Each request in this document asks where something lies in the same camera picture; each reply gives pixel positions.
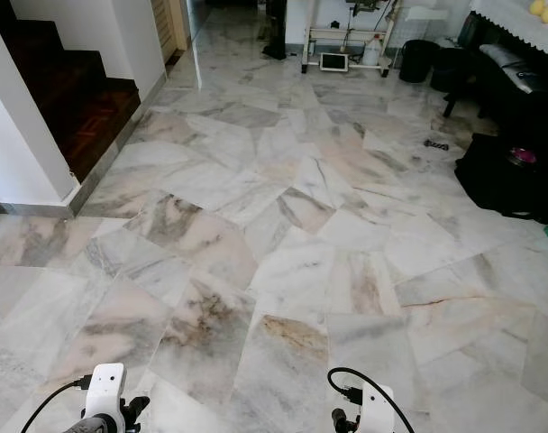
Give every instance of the white wall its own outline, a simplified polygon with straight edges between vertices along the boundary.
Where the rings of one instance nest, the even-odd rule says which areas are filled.
[[[165,72],[150,0],[11,1],[19,19],[56,23],[66,50],[100,51],[106,75],[133,79],[141,100]]]
[[[113,0],[132,76],[143,101],[166,72],[150,0]]]
[[[0,201],[60,205],[77,185],[0,36]]]
[[[309,0],[288,0],[286,9],[286,43],[304,43],[308,2]],[[346,3],[344,0],[316,0],[313,27],[329,28],[332,21],[337,21],[340,23],[340,28],[345,29],[352,6],[354,4]],[[351,27],[358,30],[372,30],[380,14],[361,12],[351,19]],[[386,27],[386,20],[383,19],[379,30],[384,30]]]
[[[304,43],[306,28],[306,12],[309,0],[288,0],[286,13],[286,43]],[[451,16],[447,23],[442,26],[440,36],[458,36],[464,23],[464,19],[469,13],[470,0],[400,0],[402,6],[408,8],[415,5],[424,5],[438,9],[449,9]],[[345,29],[348,24],[349,8],[353,4],[346,3],[344,0],[317,0],[317,8],[314,13],[313,26],[327,28],[334,20],[340,23],[340,28]],[[351,20],[351,27],[358,30],[372,30],[381,15],[381,11],[375,13],[360,12],[358,16]],[[398,17],[397,27],[404,26],[402,21],[404,14]],[[380,22],[379,30],[383,31],[387,27],[387,22],[383,19]]]
[[[448,9],[450,17],[446,21],[445,36],[457,38],[461,34],[462,26],[470,13],[470,0],[438,0],[441,9]]]

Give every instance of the black wire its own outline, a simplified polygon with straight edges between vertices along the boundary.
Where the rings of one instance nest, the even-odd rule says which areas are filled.
[[[342,41],[342,46],[346,48],[346,42],[348,41],[348,35],[350,34],[350,15],[352,11],[348,10],[348,25],[346,26],[346,34],[344,35],[344,40]]]
[[[332,386],[335,390],[337,390],[340,394],[344,395],[345,393],[345,390],[343,390],[342,388],[339,388],[333,381],[332,381],[332,375],[334,373],[350,373],[350,374],[353,374],[355,376],[358,376],[360,377],[363,381],[365,381],[366,383],[368,383],[369,385],[372,385],[374,387],[374,389],[376,389],[376,391],[378,391],[380,394],[382,394],[382,397],[384,397],[386,399],[386,401],[388,403],[390,403],[390,406],[392,406],[392,409],[394,409],[396,411],[396,413],[398,414],[398,416],[400,417],[400,419],[402,419],[402,422],[404,422],[404,425],[406,426],[406,428],[408,429],[408,431],[410,433],[415,433],[415,431],[412,429],[412,426],[410,425],[410,422],[408,422],[408,419],[406,419],[406,416],[405,414],[402,412],[402,410],[400,410],[400,408],[397,406],[397,404],[390,398],[390,396],[388,394],[386,394],[386,392],[380,388],[380,385],[378,385],[377,383],[375,383],[370,377],[368,376],[365,376],[364,374],[360,373],[360,372],[357,372],[356,370],[352,370],[352,368],[348,368],[348,367],[336,367],[336,368],[333,368],[331,371],[328,372],[328,382],[330,383],[330,386]]]
[[[388,0],[387,5],[384,7],[384,10],[382,11],[382,15],[380,16],[379,20],[376,21],[376,25],[374,26],[373,32],[375,32],[376,29],[379,28],[379,24],[380,24],[380,22],[382,21],[382,18],[384,18],[384,14],[386,13],[386,11],[388,10],[388,8],[390,7],[390,4],[391,4],[391,3],[392,3],[392,0]]]
[[[62,386],[58,390],[54,391],[50,397],[48,397],[46,400],[43,401],[43,403],[38,406],[38,409],[30,416],[30,419],[28,419],[28,422],[25,423],[25,426],[22,428],[22,433],[25,433],[28,427],[31,426],[35,418],[38,416],[38,414],[41,412],[41,410],[50,402],[51,399],[53,399],[55,396],[57,396],[60,392],[65,391],[67,388],[71,388],[73,386],[78,386],[78,381],[74,381],[71,383],[68,383],[67,385]]]

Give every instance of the black cable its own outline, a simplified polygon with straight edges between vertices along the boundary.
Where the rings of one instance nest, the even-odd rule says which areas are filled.
[[[348,25],[346,26],[346,34],[344,35],[344,40],[342,41],[342,46],[346,48],[346,42],[348,41],[348,35],[350,34],[350,15],[352,11],[348,9]]]
[[[365,381],[366,383],[368,383],[369,385],[372,385],[372,387],[378,391],[382,397],[384,397],[386,399],[386,401],[388,403],[390,403],[390,406],[392,406],[392,409],[394,409],[394,411],[398,414],[398,416],[400,417],[400,419],[402,419],[402,422],[404,422],[404,425],[406,426],[406,428],[408,429],[409,433],[415,433],[415,431],[412,429],[412,426],[410,425],[410,422],[408,422],[408,419],[406,419],[406,416],[405,414],[402,412],[402,410],[397,406],[397,404],[390,398],[390,396],[388,394],[386,394],[386,392],[380,388],[380,385],[378,385],[377,383],[375,383],[370,377],[360,373],[360,372],[357,372],[356,370],[352,370],[352,368],[348,368],[348,367],[336,367],[336,368],[333,368],[331,371],[328,372],[328,382],[330,383],[330,386],[332,386],[335,390],[337,390],[340,394],[344,395],[344,396],[347,396],[348,394],[348,390],[343,390],[342,388],[339,388],[332,380],[332,375],[334,373],[349,373],[349,374],[353,374],[355,376],[358,376],[360,377],[363,381]]]
[[[382,11],[382,15],[380,16],[379,20],[376,21],[376,25],[374,26],[373,32],[375,32],[376,29],[379,28],[379,24],[380,24],[380,22],[382,21],[382,18],[384,18],[384,14],[386,13],[386,11],[388,10],[388,8],[390,7],[390,4],[391,4],[391,3],[392,3],[392,0],[388,0],[387,5],[384,7],[384,10]]]
[[[52,394],[50,394],[50,397],[48,397],[46,400],[43,401],[43,403],[38,406],[38,409],[30,416],[30,419],[28,419],[28,422],[25,423],[25,426],[22,428],[22,433],[25,433],[26,430],[31,426],[33,421],[36,419],[38,414],[40,414],[41,410],[53,399],[55,396],[57,396],[59,393],[65,391],[67,388],[73,388],[74,386],[79,386],[82,390],[87,390],[89,387],[90,381],[92,380],[92,375],[87,374],[84,377],[74,381],[70,382],[61,388],[54,391]]]
[[[74,386],[77,386],[78,381],[70,382],[67,385],[62,386],[61,388],[54,391],[50,397],[48,397],[46,400],[43,401],[43,403],[38,406],[38,409],[30,416],[30,419],[28,419],[28,422],[25,423],[25,426],[22,428],[22,433],[25,433],[28,427],[31,426],[35,418],[38,416],[38,414],[41,412],[41,410],[50,402],[51,399],[53,399],[55,396],[57,396],[60,392],[65,391],[67,388],[72,388]]]

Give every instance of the wooden staircase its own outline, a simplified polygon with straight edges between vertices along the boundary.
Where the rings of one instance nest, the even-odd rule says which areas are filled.
[[[54,22],[18,20],[9,0],[0,0],[0,33],[81,182],[140,105],[135,83],[108,78],[98,51],[64,50]]]

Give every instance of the white cart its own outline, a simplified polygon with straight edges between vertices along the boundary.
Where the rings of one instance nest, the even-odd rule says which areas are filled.
[[[372,32],[366,30],[354,30],[354,29],[316,29],[312,28],[312,20],[314,18],[314,10],[316,6],[316,0],[308,0],[308,12],[306,17],[306,40],[304,41],[304,50],[302,52],[302,73],[306,74],[308,65],[318,66],[318,61],[310,60],[308,47],[310,45],[310,40],[332,40],[332,41],[344,41],[348,35],[348,41],[358,41],[368,43],[372,41],[376,35],[380,36],[382,42],[382,52],[379,57],[379,64],[376,66],[367,66],[355,63],[353,61],[349,62],[349,68],[365,68],[365,69],[379,69],[382,77],[387,77],[390,72],[390,67],[392,65],[392,59],[386,57],[385,51],[388,47],[388,41],[394,29],[394,23],[397,19],[398,12],[402,7],[402,0],[393,2],[393,11],[389,14],[390,19],[388,21],[388,28],[385,32]]]

